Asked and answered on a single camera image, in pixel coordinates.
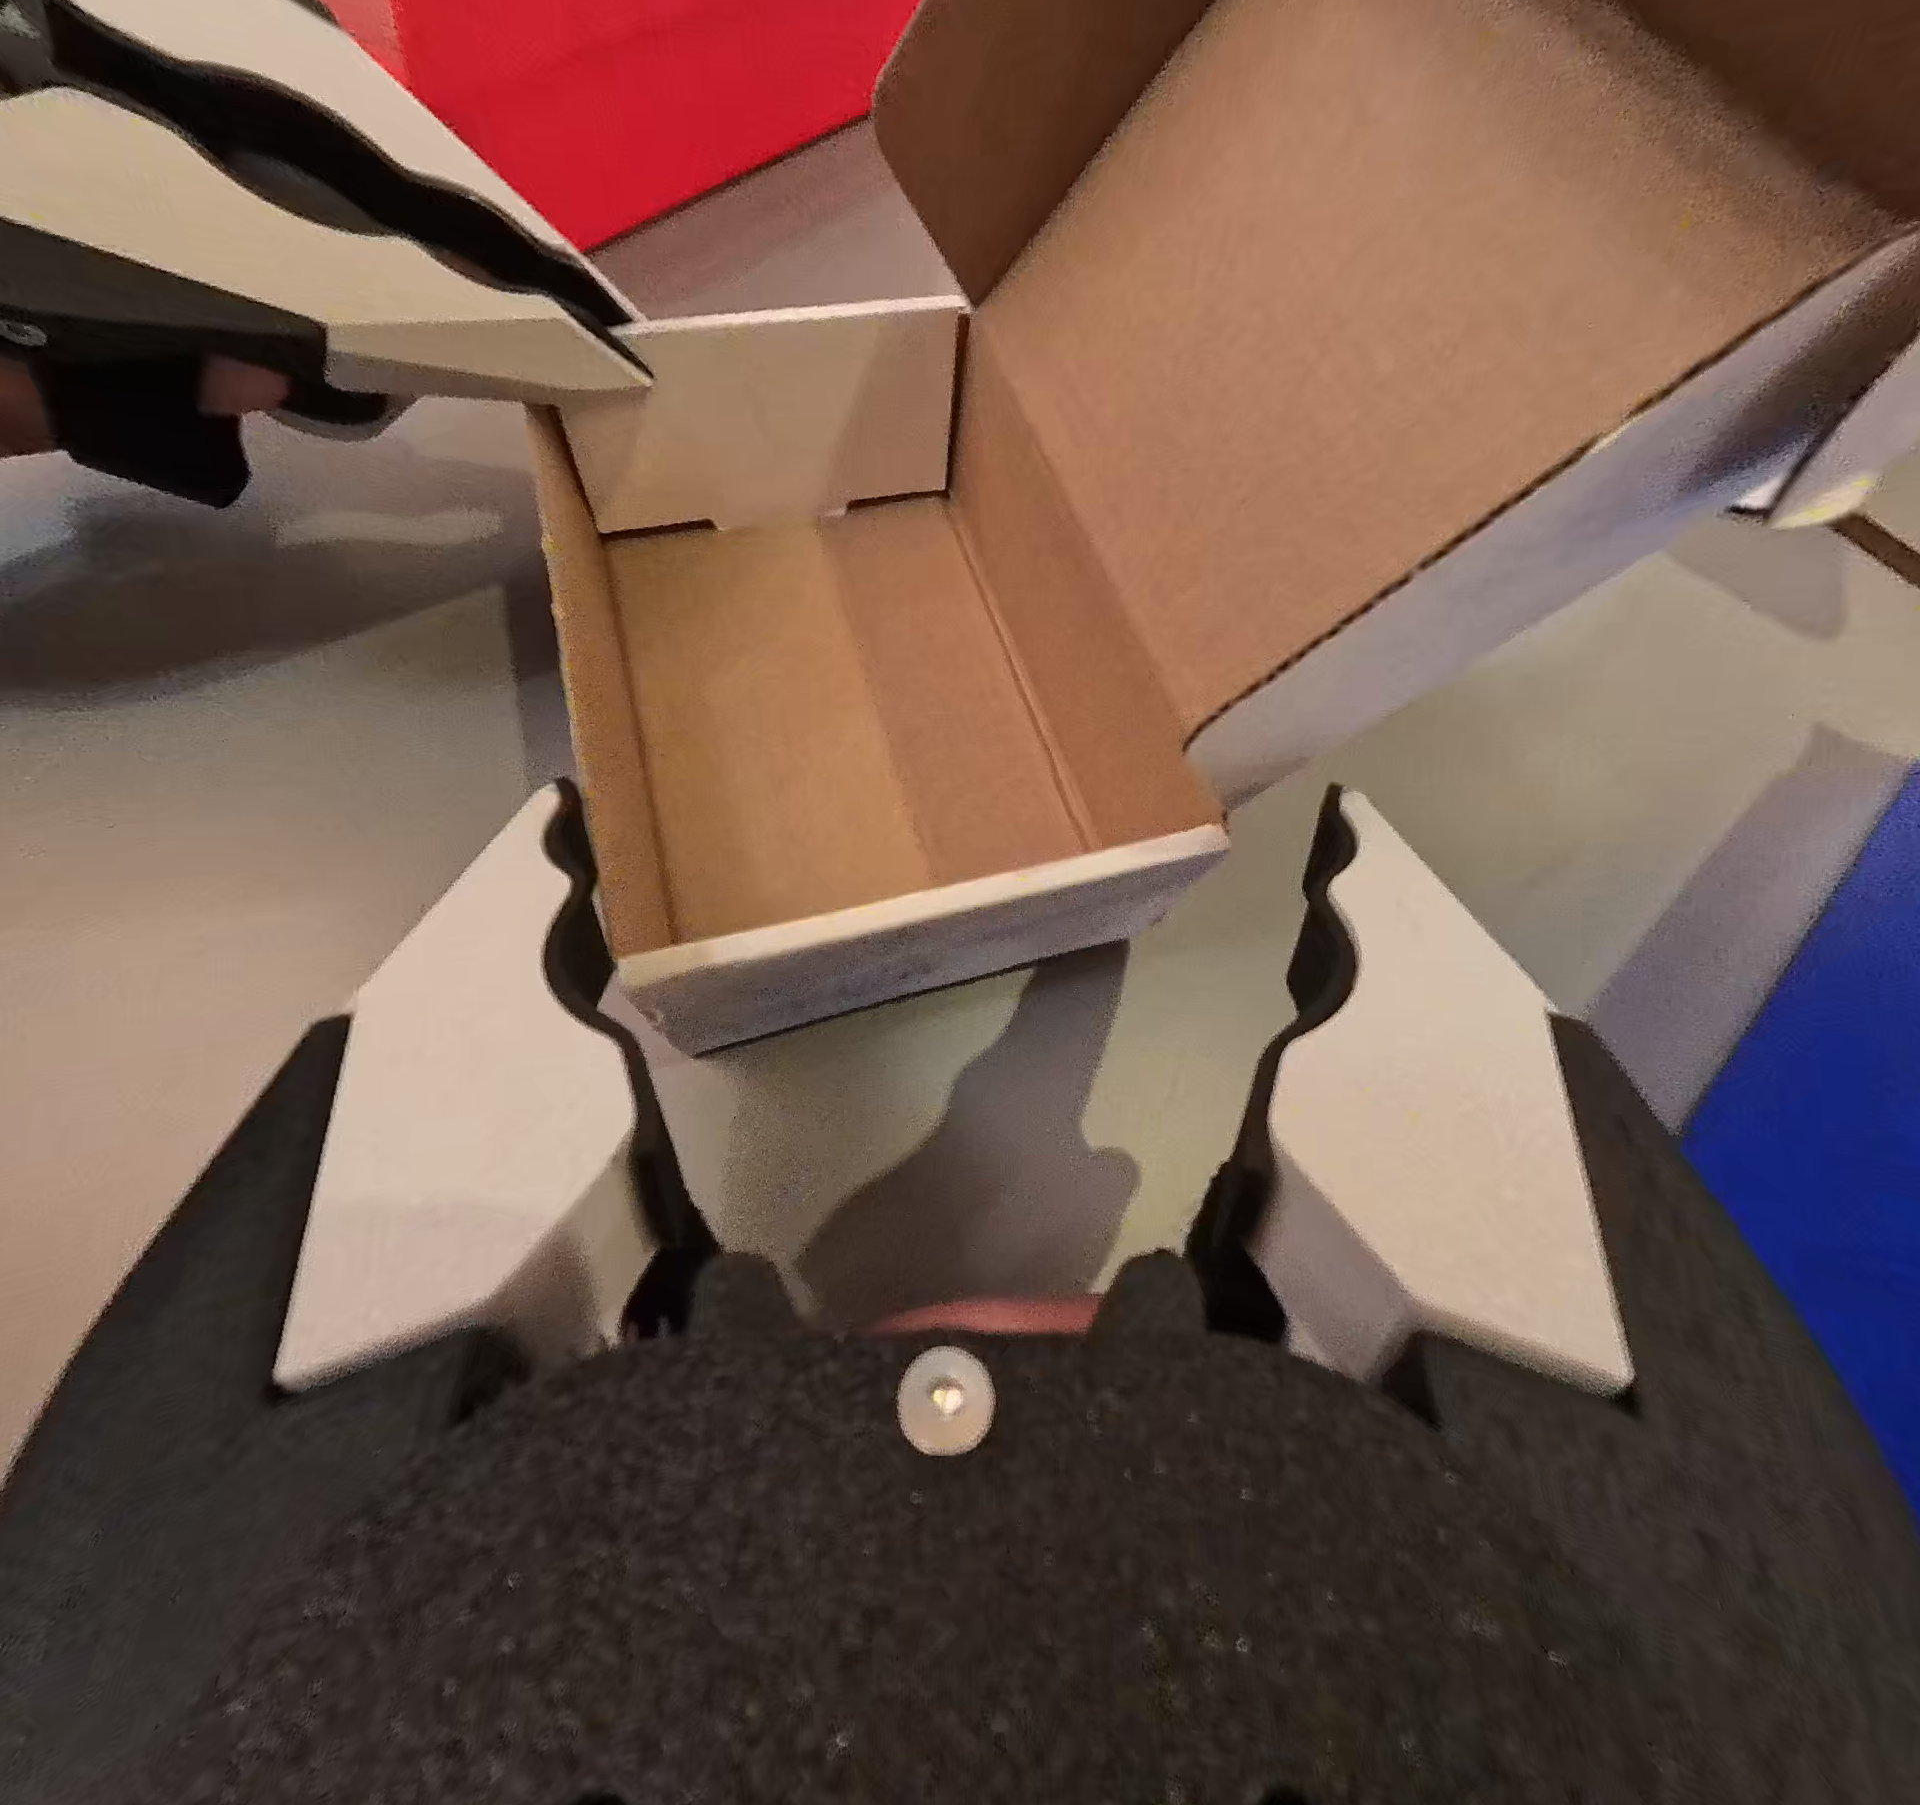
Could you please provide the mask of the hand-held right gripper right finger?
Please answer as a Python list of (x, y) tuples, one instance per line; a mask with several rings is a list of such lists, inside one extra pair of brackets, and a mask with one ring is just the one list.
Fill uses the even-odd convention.
[(1292, 1020), (1187, 1231), (1208, 1325), (1364, 1385), (1432, 1337), (1628, 1390), (1545, 993), (1356, 787), (1302, 894)]

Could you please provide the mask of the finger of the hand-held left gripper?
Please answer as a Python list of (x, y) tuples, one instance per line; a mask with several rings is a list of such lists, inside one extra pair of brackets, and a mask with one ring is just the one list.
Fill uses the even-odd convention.
[(4, 99), (2, 204), (12, 224), (321, 325), (325, 380), (348, 393), (579, 399), (652, 380), (554, 299), (272, 204), (167, 122), (80, 89)]
[(80, 89), (167, 122), (236, 182), (541, 292), (597, 336), (632, 304), (319, 0), (4, 0), (4, 99)]

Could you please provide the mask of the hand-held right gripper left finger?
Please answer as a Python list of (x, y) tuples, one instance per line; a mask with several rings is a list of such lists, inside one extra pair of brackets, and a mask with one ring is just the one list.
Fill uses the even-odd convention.
[(535, 1368), (684, 1330), (708, 1218), (607, 1008), (594, 887), (582, 796), (544, 784), (359, 986), (278, 1386), (462, 1330)]

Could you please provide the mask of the red plastic bin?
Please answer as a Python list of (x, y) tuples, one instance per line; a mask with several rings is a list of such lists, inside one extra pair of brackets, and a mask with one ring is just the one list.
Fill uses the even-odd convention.
[(588, 249), (865, 119), (919, 0), (392, 0), (406, 83)]

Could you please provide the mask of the blue plastic bin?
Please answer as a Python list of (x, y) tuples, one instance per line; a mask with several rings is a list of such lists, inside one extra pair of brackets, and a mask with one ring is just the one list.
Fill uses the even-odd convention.
[(1703, 1094), (1685, 1150), (1854, 1385), (1915, 1368), (1915, 770)]

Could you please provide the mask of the grey desk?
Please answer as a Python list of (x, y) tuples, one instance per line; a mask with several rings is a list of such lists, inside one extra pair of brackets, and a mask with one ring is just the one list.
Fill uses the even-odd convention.
[[(572, 769), (515, 411), (251, 456), (224, 514), (4, 464), (4, 1461), (302, 1031)], [(720, 1239), (837, 1323), (1184, 1242), (1328, 779), (1683, 1127), (1915, 761), (1915, 459), (1864, 514), (1700, 522), (1241, 806), (1130, 947), (704, 1061), (645, 1031)]]

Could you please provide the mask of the person's left hand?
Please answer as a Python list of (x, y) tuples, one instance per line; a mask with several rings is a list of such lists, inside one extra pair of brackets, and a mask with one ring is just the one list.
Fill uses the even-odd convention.
[[(290, 379), (232, 357), (205, 360), (197, 384), (197, 411), (209, 417), (246, 417), (275, 411), (290, 393)], [(58, 451), (47, 408), (33, 371), (16, 357), (2, 360), (2, 456)]]

